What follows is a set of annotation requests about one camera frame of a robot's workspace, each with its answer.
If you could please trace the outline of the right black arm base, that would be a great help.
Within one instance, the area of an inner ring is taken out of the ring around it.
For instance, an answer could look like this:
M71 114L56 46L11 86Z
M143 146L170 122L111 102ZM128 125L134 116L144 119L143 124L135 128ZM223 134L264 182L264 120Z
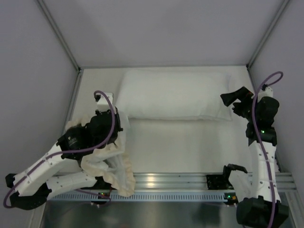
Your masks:
M206 175L208 190L233 190L233 186L223 174Z

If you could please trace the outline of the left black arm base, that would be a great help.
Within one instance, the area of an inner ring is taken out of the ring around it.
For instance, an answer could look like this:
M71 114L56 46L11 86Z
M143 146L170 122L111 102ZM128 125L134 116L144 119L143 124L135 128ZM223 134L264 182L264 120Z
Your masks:
M116 190L110 183L107 183L103 180L97 181L92 187L94 190Z

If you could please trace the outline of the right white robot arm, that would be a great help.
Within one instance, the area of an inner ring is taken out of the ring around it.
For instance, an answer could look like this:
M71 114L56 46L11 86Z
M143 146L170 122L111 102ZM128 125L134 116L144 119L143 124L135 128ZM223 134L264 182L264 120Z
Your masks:
M248 121L246 137L252 159L252 181L248 181L244 167L228 165L231 169L228 181L238 198L237 222L251 228L278 228L289 216L289 208L281 203L275 175L277 138L273 123L279 102L266 85L257 94L243 86L220 97L225 106L233 105L233 112Z

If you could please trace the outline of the white pillow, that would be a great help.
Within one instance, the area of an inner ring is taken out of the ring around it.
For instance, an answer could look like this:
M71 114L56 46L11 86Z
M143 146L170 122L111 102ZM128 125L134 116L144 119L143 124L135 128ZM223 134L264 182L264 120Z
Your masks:
M229 81L230 75L218 72L130 70L115 105L136 119L231 121L220 98Z

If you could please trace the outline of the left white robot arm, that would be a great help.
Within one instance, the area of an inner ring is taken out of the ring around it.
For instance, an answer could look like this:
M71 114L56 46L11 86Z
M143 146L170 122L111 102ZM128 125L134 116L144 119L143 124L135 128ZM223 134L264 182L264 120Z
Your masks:
M32 166L5 178L5 208L35 209L51 198L80 189L133 193L133 173L125 153L128 118L118 110L96 111L68 122L65 133Z

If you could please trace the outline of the white pillowcase with cream ruffle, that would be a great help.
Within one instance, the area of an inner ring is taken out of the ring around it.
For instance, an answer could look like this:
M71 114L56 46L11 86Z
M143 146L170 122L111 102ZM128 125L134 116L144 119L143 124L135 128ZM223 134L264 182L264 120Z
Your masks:
M117 112L123 131L118 133L114 143L107 144L102 149L94 149L80 162L80 167L93 177L103 177L106 183L118 190L118 194L129 197L134 194L135 178L128 153L125 151L127 131L130 128L128 117L123 112Z

